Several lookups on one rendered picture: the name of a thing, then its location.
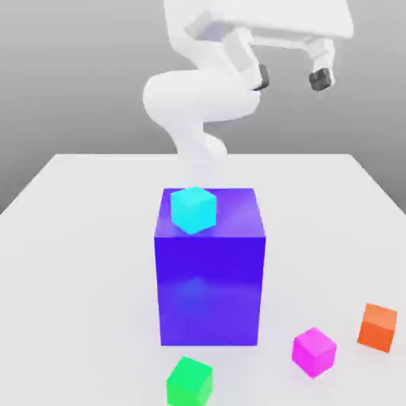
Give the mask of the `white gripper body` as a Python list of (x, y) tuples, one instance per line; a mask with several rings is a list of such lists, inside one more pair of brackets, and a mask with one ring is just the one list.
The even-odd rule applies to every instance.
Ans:
[(186, 33), (233, 51), (252, 45), (300, 49), (314, 40), (349, 39), (347, 0), (207, 0)]

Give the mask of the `small cyan cube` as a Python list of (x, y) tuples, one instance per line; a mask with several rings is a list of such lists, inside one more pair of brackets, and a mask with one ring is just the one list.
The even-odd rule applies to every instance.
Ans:
[(208, 190), (190, 187), (170, 194), (170, 218), (189, 235), (216, 225), (217, 199)]

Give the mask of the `small magenta cube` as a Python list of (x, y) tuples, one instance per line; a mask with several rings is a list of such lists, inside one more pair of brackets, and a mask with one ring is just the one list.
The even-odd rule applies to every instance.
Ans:
[(317, 327), (312, 327), (293, 340), (292, 361), (310, 378), (329, 370), (335, 361), (337, 344)]

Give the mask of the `small orange cube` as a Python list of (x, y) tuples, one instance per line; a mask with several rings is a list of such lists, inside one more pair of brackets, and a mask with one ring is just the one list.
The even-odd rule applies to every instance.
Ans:
[(397, 311), (367, 303), (358, 334), (358, 343), (390, 352), (396, 330)]

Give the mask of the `small green cube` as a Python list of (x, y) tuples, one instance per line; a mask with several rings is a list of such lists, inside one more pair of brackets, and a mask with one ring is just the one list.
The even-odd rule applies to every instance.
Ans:
[(213, 368), (182, 357), (167, 378), (170, 406), (206, 406), (213, 391)]

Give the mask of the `large blue box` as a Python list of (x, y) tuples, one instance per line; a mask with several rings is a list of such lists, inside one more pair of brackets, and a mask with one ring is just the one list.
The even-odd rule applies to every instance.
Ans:
[(216, 225), (194, 235), (170, 219), (173, 192), (154, 235), (161, 344), (256, 345), (266, 233), (254, 190), (213, 189)]

